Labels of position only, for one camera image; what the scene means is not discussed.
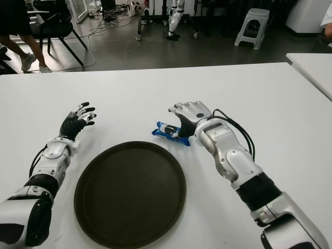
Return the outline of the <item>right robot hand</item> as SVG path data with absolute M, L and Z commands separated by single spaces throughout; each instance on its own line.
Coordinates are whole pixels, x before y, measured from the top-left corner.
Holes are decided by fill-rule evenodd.
M 169 112 L 173 113 L 180 119 L 180 130 L 172 134 L 175 139 L 183 137 L 191 137 L 201 121 L 206 121 L 211 117 L 211 111 L 200 101 L 176 103 L 169 108 Z

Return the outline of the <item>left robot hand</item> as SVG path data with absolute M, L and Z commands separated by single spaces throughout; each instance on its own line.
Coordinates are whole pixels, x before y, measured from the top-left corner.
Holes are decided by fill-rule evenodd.
M 95 107 L 89 105 L 89 102 L 81 103 L 69 112 L 61 124 L 59 137 L 75 141 L 76 136 L 84 127 L 94 125 Z

